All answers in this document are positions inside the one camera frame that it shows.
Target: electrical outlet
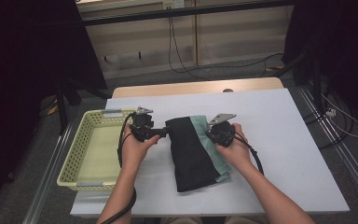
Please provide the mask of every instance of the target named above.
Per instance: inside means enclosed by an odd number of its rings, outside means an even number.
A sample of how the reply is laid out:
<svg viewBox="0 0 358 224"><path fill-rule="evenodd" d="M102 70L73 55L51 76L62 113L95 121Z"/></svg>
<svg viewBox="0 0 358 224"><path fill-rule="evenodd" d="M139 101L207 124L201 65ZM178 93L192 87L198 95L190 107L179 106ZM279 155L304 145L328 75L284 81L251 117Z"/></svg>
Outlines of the electrical outlet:
<svg viewBox="0 0 358 224"><path fill-rule="evenodd" d="M185 0L173 0L173 8L182 8L185 7Z"/></svg>
<svg viewBox="0 0 358 224"><path fill-rule="evenodd" d="M173 8L173 3L172 0L166 0L162 2L162 9L169 9L169 8Z"/></svg>

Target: person's left hand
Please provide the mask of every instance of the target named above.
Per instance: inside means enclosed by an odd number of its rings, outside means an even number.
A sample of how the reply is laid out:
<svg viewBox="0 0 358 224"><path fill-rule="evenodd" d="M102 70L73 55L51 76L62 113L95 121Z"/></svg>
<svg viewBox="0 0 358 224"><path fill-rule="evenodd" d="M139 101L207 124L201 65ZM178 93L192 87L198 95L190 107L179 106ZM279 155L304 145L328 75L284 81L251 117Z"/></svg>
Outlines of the person's left hand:
<svg viewBox="0 0 358 224"><path fill-rule="evenodd" d="M127 124L124 130L123 139L121 139L121 141L125 139L122 148L121 170L137 172L141 162L146 156L147 150L155 145L159 138L159 135L155 135L145 142L139 142L131 133L130 124Z"/></svg>

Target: forearm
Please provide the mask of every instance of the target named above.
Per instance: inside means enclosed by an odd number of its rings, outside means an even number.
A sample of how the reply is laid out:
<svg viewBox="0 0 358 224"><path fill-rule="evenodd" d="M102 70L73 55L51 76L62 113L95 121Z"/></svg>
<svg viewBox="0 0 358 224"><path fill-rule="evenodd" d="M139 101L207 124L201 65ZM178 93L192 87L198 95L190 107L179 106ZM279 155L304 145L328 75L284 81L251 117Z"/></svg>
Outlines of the forearm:
<svg viewBox="0 0 358 224"><path fill-rule="evenodd" d="M137 171L136 170L121 170L117 179L115 188L113 189L97 223L106 221L111 216L120 212L126 207L132 197L133 187L135 183ZM130 223L131 222L131 211L123 217L119 218L114 223Z"/></svg>
<svg viewBox="0 0 358 224"><path fill-rule="evenodd" d="M270 223L314 223L301 207L272 185L252 164L238 167L267 213Z"/></svg>

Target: basket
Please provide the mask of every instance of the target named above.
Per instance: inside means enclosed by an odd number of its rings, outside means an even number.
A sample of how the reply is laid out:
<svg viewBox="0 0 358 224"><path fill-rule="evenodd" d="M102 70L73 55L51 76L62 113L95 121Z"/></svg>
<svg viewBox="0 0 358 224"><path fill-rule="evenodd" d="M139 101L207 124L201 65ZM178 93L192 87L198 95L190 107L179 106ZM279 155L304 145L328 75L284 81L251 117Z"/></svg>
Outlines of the basket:
<svg viewBox="0 0 358 224"><path fill-rule="evenodd" d="M72 190L112 189L120 172L118 138L125 118L133 111L135 109L86 112L57 184Z"/></svg>

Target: green cloth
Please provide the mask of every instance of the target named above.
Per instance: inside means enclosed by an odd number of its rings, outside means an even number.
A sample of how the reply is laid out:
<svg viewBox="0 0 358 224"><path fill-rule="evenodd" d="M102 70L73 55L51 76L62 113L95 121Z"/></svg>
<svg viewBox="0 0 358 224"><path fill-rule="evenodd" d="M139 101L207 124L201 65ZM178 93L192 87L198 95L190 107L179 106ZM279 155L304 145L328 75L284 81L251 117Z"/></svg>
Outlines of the green cloth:
<svg viewBox="0 0 358 224"><path fill-rule="evenodd" d="M197 136L199 137L201 144L212 160L214 168L221 175L215 179L216 182L229 180L230 176L228 172L231 170L230 167L226 163L223 156L216 150L216 145L205 133L209 129L206 117L204 115L190 116L190 119L196 129Z"/></svg>

